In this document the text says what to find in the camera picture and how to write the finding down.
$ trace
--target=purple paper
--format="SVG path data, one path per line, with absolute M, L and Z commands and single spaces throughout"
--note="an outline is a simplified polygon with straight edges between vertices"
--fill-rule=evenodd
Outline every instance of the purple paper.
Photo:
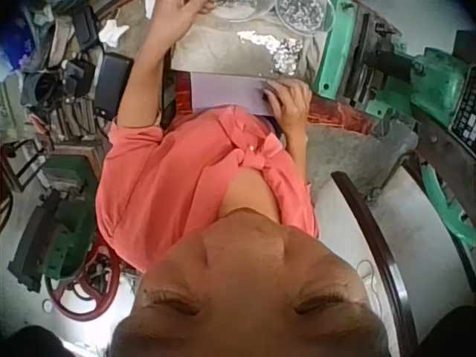
M 190 81 L 193 111 L 238 105 L 253 115 L 273 115 L 263 99 L 266 80 L 262 78 L 191 73 Z

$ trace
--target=woman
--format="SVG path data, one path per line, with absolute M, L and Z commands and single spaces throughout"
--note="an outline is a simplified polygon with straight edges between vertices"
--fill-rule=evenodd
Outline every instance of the woman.
M 229 106 L 158 126 L 163 58 L 210 0 L 158 0 L 97 193 L 101 234 L 144 274 L 113 356 L 381 356 L 358 275 L 316 237 L 306 186 L 311 91 L 265 90 L 286 136 Z

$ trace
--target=red handwheel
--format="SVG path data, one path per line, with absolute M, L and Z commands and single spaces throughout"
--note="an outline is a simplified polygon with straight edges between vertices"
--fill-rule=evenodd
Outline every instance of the red handwheel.
M 99 318 L 112 305 L 112 301 L 118 293 L 119 277 L 119 257 L 98 234 L 77 277 L 60 280 L 56 288 L 53 288 L 51 279 L 45 277 L 45 285 L 53 305 L 64 316 L 71 320 L 86 322 Z M 88 297 L 84 297 L 77 292 L 76 287 L 78 285 Z M 96 307 L 90 312 L 71 311 L 61 302 L 61 298 L 66 291 L 74 292 L 81 300 L 94 300 Z

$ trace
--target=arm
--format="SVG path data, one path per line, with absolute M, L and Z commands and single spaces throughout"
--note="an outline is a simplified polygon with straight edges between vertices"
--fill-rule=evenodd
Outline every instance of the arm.
M 214 0 L 157 0 L 142 49 L 132 68 L 118 112 L 118 126 L 155 123 L 161 109 L 164 57 L 190 29 L 198 13 L 214 9 Z
M 286 137 L 286 151 L 295 163 L 304 182 L 306 176 L 306 124 L 312 92 L 300 80 L 268 81 L 270 89 L 265 94 L 274 117 Z

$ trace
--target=bowl of screws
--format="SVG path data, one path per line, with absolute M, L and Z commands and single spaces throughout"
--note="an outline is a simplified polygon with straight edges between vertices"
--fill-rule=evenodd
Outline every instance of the bowl of screws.
M 277 0 L 276 13 L 289 29 L 304 36 L 329 32 L 335 22 L 331 0 Z
M 276 0 L 217 0 L 215 17 L 231 22 L 244 22 L 268 13 Z

